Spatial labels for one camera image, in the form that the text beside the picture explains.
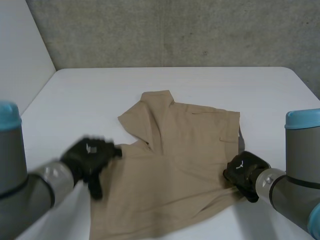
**concrete wall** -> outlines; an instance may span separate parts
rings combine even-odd
[[[57,69],[283,66],[320,97],[319,0],[27,0]]]
[[[0,0],[0,100],[22,114],[55,71],[25,0]]]

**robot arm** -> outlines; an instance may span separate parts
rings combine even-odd
[[[15,239],[59,205],[78,181],[88,183],[92,198],[102,198],[99,173],[122,156],[112,142],[84,138],[60,160],[27,172],[18,107],[0,102],[0,240]]]
[[[320,240],[320,109],[288,112],[285,136],[286,172],[242,152],[223,175],[250,202],[261,198]]]

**gray wall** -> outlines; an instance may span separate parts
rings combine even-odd
[[[320,0],[27,0],[57,70],[282,66],[320,97]]]

